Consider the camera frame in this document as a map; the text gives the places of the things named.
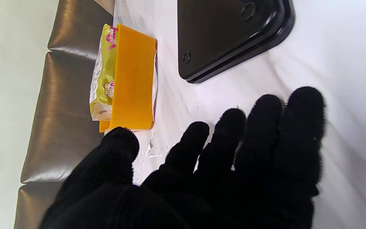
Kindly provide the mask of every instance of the black glove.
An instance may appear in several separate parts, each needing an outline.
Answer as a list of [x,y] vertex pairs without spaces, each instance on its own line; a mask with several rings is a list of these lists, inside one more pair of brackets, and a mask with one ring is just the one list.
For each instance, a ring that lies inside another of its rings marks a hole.
[[283,111],[265,95],[248,119],[227,110],[204,149],[209,127],[192,123],[141,187],[132,185],[138,142],[117,128],[65,181],[41,228],[310,228],[323,109],[311,87]]

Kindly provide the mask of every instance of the white surface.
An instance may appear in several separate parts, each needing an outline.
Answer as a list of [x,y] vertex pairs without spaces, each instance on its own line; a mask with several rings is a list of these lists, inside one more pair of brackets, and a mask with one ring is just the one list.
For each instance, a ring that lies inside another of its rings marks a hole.
[[12,228],[58,0],[0,0],[0,228]]
[[248,113],[263,94],[286,100],[308,85],[327,103],[314,227],[366,228],[366,1],[294,0],[294,5],[295,27],[281,45],[192,85],[178,74],[177,1],[116,0],[115,16],[159,41],[156,119],[152,130],[137,134],[137,184],[164,162],[191,122],[213,127],[227,108]]

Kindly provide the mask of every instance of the black tray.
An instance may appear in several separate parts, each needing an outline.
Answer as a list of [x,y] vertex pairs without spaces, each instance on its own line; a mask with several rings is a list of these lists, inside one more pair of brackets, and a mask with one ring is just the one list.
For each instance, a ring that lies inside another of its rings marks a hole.
[[179,74],[203,82],[279,45],[294,23],[291,0],[178,0]]

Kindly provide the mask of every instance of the leather sofa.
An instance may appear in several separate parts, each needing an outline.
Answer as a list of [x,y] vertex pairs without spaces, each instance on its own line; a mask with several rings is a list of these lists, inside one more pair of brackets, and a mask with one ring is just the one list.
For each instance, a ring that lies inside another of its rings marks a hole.
[[[108,11],[110,2],[104,4]],[[88,104],[101,30],[113,21],[100,4],[59,1],[20,178],[24,185],[18,192],[15,229],[38,228],[61,183],[103,137]]]

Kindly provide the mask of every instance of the yellow package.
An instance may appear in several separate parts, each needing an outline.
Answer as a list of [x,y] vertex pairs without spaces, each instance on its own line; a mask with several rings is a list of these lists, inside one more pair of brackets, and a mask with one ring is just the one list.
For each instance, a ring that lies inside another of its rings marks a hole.
[[118,30],[105,24],[90,86],[90,113],[93,121],[111,120],[117,44]]

